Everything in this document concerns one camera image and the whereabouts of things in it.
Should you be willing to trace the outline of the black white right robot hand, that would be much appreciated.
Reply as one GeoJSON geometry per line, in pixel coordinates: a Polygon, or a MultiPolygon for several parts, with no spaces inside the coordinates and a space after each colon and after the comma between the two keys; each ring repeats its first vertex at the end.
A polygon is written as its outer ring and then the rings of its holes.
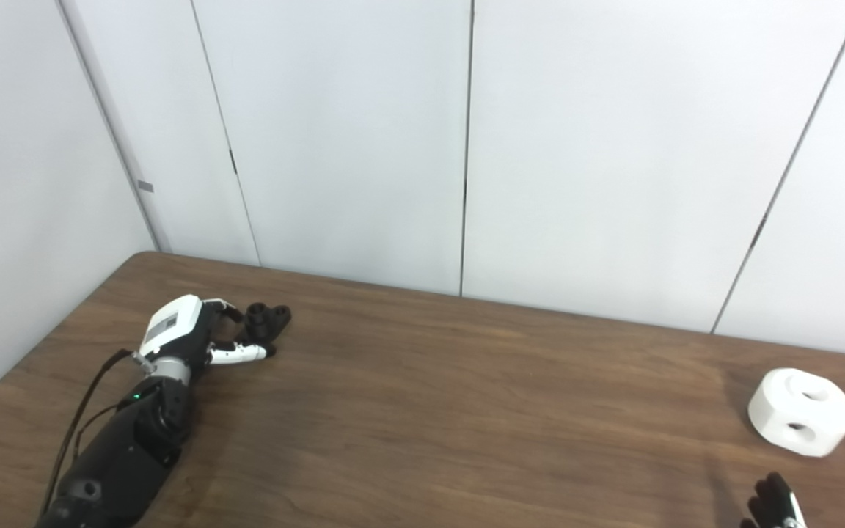
{"type": "Polygon", "coordinates": [[[780,472],[769,472],[748,499],[750,517],[739,527],[807,527],[798,498],[780,472]]]}

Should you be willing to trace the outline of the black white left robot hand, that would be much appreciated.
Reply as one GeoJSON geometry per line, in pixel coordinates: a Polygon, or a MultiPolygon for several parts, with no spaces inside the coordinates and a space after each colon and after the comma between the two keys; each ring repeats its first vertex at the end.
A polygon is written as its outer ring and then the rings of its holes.
{"type": "Polygon", "coordinates": [[[184,295],[175,298],[152,315],[150,324],[133,357],[145,368],[154,369],[162,358],[172,357],[191,369],[207,365],[251,363],[271,358],[275,345],[266,338],[242,331],[233,341],[218,341],[214,326],[222,319],[248,322],[245,314],[223,298],[184,295]]]}

